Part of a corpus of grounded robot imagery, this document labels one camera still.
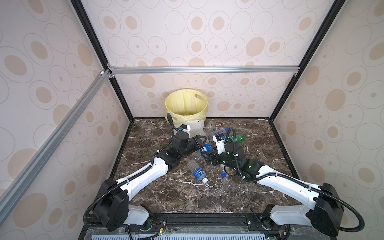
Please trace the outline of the aluminium rail left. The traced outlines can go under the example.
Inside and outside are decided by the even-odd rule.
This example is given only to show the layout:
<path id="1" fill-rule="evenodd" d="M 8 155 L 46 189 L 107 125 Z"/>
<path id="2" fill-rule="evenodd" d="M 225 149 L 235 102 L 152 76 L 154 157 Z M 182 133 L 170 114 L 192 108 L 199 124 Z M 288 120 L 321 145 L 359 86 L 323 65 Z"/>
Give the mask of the aluminium rail left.
<path id="1" fill-rule="evenodd" d="M 105 69 L 99 74 L 87 91 L 76 102 L 74 107 L 70 109 L 69 113 L 65 116 L 59 126 L 52 132 L 46 142 L 32 157 L 31 161 L 26 165 L 23 171 L 13 181 L 6 194 L 1 198 L 1 225 L 4 224 L 5 220 L 9 217 L 22 196 L 51 158 L 54 151 L 58 148 L 69 130 L 71 130 L 80 115 L 84 112 L 97 91 L 101 88 L 104 81 L 109 78 L 111 72 L 111 70 Z"/>

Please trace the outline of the white plastic waste bin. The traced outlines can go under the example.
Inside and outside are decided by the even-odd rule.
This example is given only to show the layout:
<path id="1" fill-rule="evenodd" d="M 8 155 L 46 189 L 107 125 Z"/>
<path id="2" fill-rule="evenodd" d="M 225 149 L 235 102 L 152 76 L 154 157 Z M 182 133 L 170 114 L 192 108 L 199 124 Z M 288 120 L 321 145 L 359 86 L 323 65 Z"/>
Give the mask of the white plastic waste bin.
<path id="1" fill-rule="evenodd" d="M 178 131 L 178 127 L 181 124 L 186 124 L 191 126 L 191 137 L 194 137 L 199 132 L 203 131 L 205 120 L 193 120 L 193 121 L 181 121 L 181 122 L 174 122 L 174 131 L 175 133 Z"/>

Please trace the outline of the clear bottle blue label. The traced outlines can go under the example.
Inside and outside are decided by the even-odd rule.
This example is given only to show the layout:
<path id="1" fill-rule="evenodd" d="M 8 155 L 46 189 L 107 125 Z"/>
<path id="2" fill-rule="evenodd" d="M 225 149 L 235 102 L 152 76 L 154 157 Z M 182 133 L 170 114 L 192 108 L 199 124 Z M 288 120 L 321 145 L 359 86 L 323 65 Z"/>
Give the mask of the clear bottle blue label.
<path id="1" fill-rule="evenodd" d="M 199 161 L 199 160 L 202 159 L 202 153 L 203 152 L 209 152 L 211 150 L 212 150 L 211 144 L 207 143 L 200 150 L 197 150 L 197 151 L 193 152 L 192 155 L 191 155 L 191 159 L 195 160 L 195 161 Z"/>

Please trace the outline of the black frame post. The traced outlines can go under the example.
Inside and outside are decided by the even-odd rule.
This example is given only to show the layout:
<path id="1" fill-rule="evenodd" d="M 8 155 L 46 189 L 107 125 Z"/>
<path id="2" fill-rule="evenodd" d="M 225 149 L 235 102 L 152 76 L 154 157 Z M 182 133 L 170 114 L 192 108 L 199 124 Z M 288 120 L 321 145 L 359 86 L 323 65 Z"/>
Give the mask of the black frame post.
<path id="1" fill-rule="evenodd" d="M 78 1 L 78 0 L 71 0 L 70 1 L 72 6 L 74 7 L 75 9 L 75 12 L 76 12 L 76 15 L 78 16 L 85 32 L 86 32 L 86 35 L 97 55 L 97 58 L 98 60 L 100 61 L 102 67 L 104 70 L 111 70 L 111 68 L 109 67 L 109 61 L 105 55 L 105 52 L 103 50 L 103 47 L 101 45 L 101 42 L 99 40 L 99 37 L 97 37 L 96 35 L 96 32 L 92 26 L 92 23 L 86 13 L 86 10 L 85 10 L 85 7 L 83 5 L 83 3 L 81 1 Z M 112 76 L 109 78 L 110 80 L 110 83 L 112 84 L 112 87 L 123 107 L 123 110 L 125 111 L 128 119 L 130 122 L 132 122 L 135 118 L 133 117 L 133 114 L 127 104 L 127 101 L 123 95 L 123 91 L 116 79 L 115 76 Z"/>
<path id="2" fill-rule="evenodd" d="M 316 32 L 316 35 L 314 39 L 312 40 L 311 44 L 309 45 L 309 48 L 307 49 L 303 59 L 301 60 L 299 67 L 300 69 L 294 76 L 291 78 L 289 81 L 289 84 L 287 88 L 285 89 L 283 95 L 281 96 L 277 106 L 275 107 L 272 115 L 269 118 L 269 123 L 272 124 L 280 111 L 282 110 L 284 104 L 286 103 L 288 97 L 290 96 L 291 92 L 294 90 L 297 82 L 299 81 L 301 75 L 304 73 L 306 67 L 310 63 L 312 57 L 315 55 L 315 52 L 318 50 L 320 44 L 322 43 L 323 39 L 325 38 L 326 34 L 330 30 L 332 24 L 336 20 L 339 12 L 343 8 L 347 1 L 346 0 L 336 0 L 333 2 L 331 5 L 330 10 L 328 13 L 325 15 L 324 20 L 321 22 L 321 25 Z"/>

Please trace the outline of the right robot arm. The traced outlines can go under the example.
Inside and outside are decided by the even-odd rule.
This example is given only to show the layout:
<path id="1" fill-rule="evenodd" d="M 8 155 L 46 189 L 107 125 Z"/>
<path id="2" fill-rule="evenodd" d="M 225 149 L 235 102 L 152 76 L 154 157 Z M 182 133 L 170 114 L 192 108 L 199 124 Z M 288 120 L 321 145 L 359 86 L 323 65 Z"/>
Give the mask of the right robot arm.
<path id="1" fill-rule="evenodd" d="M 280 173 L 258 160 L 247 158 L 236 142 L 220 141 L 218 144 L 217 150 L 208 146 L 201 150 L 208 165 L 224 165 L 236 171 L 245 182 L 267 186 L 300 202 L 287 207 L 268 205 L 260 217 L 266 228 L 273 224 L 311 226 L 329 237 L 337 237 L 340 231 L 355 233 L 364 229 L 362 215 L 341 200 L 332 185 L 318 186 Z"/>

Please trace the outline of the black frame post left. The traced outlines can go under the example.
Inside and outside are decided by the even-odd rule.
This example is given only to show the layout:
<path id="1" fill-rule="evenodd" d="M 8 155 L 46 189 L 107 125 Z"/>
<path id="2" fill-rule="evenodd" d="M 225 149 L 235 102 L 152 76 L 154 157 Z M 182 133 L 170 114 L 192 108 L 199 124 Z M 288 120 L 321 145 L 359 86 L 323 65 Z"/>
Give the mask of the black frame post left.
<path id="1" fill-rule="evenodd" d="M 97 37 L 96 35 L 96 32 L 92 26 L 92 23 L 86 13 L 86 10 L 85 10 L 85 7 L 83 5 L 83 3 L 81 1 L 78 1 L 78 0 L 71 0 L 70 1 L 72 6 L 74 7 L 75 9 L 75 12 L 76 12 L 76 15 L 78 16 L 85 32 L 86 32 L 86 35 L 97 55 L 97 58 L 98 60 L 100 61 L 102 67 L 104 70 L 111 70 L 111 68 L 109 67 L 109 61 L 105 55 L 105 52 L 103 50 L 103 47 L 101 45 L 101 42 L 99 40 L 99 37 Z M 110 83 L 112 84 L 112 87 L 123 107 L 123 110 L 125 111 L 128 119 L 130 122 L 132 122 L 135 118 L 133 117 L 133 114 L 127 104 L 127 101 L 123 95 L 123 91 L 116 79 L 115 76 L 112 76 L 109 78 L 110 80 Z"/>

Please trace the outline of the horizontal aluminium rail back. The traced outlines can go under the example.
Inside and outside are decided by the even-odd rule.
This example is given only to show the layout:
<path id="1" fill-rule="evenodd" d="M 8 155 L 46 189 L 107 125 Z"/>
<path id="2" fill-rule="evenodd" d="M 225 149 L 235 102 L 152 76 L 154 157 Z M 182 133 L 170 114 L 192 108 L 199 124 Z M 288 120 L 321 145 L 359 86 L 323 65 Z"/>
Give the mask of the horizontal aluminium rail back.
<path id="1" fill-rule="evenodd" d="M 102 74 L 249 74 L 249 73 L 298 73 L 299 66 L 176 66 L 176 67 L 111 67 Z"/>

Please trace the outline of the yellow bin liner bag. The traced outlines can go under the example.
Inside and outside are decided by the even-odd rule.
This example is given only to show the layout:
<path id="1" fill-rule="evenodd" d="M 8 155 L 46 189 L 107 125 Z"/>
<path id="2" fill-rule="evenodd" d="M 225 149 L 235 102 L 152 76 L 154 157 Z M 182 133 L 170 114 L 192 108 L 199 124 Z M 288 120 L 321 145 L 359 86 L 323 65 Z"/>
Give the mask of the yellow bin liner bag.
<path id="1" fill-rule="evenodd" d="M 205 120 L 209 108 L 206 95 L 194 89 L 181 89 L 169 94 L 164 105 L 175 125 Z"/>

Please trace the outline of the clear crushed bottle white cap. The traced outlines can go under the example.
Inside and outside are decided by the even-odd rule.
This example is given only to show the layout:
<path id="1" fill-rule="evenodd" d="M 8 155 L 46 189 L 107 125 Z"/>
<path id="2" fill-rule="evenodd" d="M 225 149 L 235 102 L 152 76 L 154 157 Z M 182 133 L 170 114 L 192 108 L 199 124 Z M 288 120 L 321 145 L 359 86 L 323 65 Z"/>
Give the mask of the clear crushed bottle white cap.
<path id="1" fill-rule="evenodd" d="M 209 121 L 204 127 L 203 132 L 209 137 L 212 135 L 212 132 L 215 130 L 216 124 L 214 121 Z"/>

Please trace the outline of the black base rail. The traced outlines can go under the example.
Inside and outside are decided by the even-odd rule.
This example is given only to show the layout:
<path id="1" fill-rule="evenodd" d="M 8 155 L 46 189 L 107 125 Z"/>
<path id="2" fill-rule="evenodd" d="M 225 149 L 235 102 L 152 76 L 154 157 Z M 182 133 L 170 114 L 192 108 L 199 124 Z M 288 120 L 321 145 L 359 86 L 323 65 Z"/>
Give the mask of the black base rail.
<path id="1" fill-rule="evenodd" d="M 257 221 L 259 214 L 155 214 L 144 230 L 124 225 L 109 232 L 102 226 L 84 226 L 80 240 L 328 240 L 312 227 L 272 226 L 267 230 Z"/>

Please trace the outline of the green bottle yellow cap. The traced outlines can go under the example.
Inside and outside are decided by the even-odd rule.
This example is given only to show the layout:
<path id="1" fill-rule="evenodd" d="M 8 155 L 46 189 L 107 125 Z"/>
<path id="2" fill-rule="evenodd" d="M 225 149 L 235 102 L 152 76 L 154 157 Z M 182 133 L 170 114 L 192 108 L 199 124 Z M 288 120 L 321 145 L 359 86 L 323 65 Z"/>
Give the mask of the green bottle yellow cap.
<path id="1" fill-rule="evenodd" d="M 235 139 L 234 139 L 234 136 L 230 136 L 230 140 L 231 140 L 231 141 L 234 141 L 234 140 L 235 140 Z M 243 134 L 239 134 L 239 135 L 236 136 L 236 142 L 237 142 L 239 145 L 243 144 L 245 141 L 246 141 L 246 137 L 245 137 L 245 135 L 243 135 Z"/>

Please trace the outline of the Pocari bottle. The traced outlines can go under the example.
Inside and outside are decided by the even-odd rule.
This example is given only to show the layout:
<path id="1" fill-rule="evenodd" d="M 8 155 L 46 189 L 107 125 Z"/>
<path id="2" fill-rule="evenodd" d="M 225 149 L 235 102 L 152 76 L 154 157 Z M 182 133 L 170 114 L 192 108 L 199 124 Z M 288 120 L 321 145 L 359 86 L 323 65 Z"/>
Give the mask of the Pocari bottle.
<path id="1" fill-rule="evenodd" d="M 208 183 L 209 180 L 207 178 L 206 172 L 195 160 L 190 160 L 187 164 L 187 167 L 198 181 L 201 181 L 204 184 Z"/>

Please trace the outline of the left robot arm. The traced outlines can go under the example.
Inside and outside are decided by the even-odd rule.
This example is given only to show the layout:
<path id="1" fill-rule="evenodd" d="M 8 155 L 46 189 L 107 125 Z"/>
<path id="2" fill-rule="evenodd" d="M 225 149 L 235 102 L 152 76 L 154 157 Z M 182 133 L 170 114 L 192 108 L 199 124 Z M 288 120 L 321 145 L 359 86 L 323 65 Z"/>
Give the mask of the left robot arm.
<path id="1" fill-rule="evenodd" d="M 134 196 L 156 179 L 177 167 L 181 159 L 199 151 L 208 143 L 205 134 L 191 135 L 190 126 L 176 128 L 171 114 L 167 115 L 171 137 L 156 151 L 152 160 L 133 174 L 117 181 L 106 179 L 88 206 L 83 222 L 88 226 L 104 226 L 112 232 L 123 225 L 136 225 L 147 231 L 153 224 L 153 215 L 142 206 L 131 206 Z"/>

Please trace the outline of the black frame post right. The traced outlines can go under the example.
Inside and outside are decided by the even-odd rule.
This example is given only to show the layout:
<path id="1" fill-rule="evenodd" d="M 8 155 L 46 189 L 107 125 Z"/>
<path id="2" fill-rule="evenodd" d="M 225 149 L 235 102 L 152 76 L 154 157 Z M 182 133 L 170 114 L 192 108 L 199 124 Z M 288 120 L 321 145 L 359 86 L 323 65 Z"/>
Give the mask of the black frame post right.
<path id="1" fill-rule="evenodd" d="M 269 123 L 272 124 L 280 111 L 282 110 L 284 104 L 286 103 L 288 97 L 290 96 L 291 92 L 294 90 L 297 82 L 299 81 L 301 75 L 304 73 L 306 67 L 310 63 L 312 57 L 315 55 L 315 52 L 318 50 L 320 44 L 322 43 L 323 39 L 325 38 L 326 34 L 330 30 L 332 24 L 336 20 L 339 12 L 343 8 L 347 1 L 346 0 L 336 0 L 333 2 L 331 5 L 330 10 L 328 13 L 325 15 L 324 20 L 321 22 L 321 25 L 316 32 L 316 35 L 314 39 L 312 40 L 311 44 L 309 45 L 309 48 L 307 49 L 303 59 L 301 60 L 299 67 L 300 69 L 294 76 L 291 78 L 289 81 L 289 84 L 287 88 L 285 89 L 283 95 L 281 96 L 277 106 L 275 107 L 272 115 L 269 118 Z"/>

